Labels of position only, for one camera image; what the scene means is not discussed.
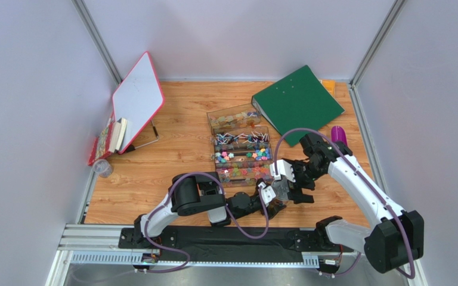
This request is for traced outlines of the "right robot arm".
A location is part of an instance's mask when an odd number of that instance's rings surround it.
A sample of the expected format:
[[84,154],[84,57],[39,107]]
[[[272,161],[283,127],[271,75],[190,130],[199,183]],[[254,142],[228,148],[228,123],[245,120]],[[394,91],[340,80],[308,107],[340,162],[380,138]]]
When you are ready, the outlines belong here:
[[364,254],[379,273],[396,270],[408,279],[415,278],[414,262],[423,257],[422,215],[416,210],[406,211],[389,198],[344,141],[333,141],[312,129],[305,128],[304,132],[299,142],[307,159],[276,160],[271,167],[274,179],[286,180],[291,191],[302,191],[314,189],[317,179],[329,175],[357,203],[369,227],[333,216],[317,223],[321,239]]

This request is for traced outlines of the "purple plastic scoop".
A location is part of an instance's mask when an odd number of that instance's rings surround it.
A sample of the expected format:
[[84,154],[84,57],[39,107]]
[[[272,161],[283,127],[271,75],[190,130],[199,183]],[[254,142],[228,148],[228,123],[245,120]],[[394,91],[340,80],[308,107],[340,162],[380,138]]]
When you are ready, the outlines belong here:
[[342,142],[344,145],[348,146],[346,133],[342,126],[333,126],[331,128],[331,140],[332,142]]

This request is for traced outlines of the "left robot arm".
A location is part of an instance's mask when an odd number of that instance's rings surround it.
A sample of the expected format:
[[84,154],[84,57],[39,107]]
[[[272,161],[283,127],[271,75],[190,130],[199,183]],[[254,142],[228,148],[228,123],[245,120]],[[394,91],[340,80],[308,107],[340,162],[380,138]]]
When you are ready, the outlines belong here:
[[259,212],[269,221],[286,208],[279,202],[270,184],[259,179],[253,195],[238,192],[226,198],[219,176],[214,172],[191,172],[177,175],[164,199],[147,214],[134,220],[134,238],[140,242],[156,238],[180,216],[206,212],[211,226],[223,227]]

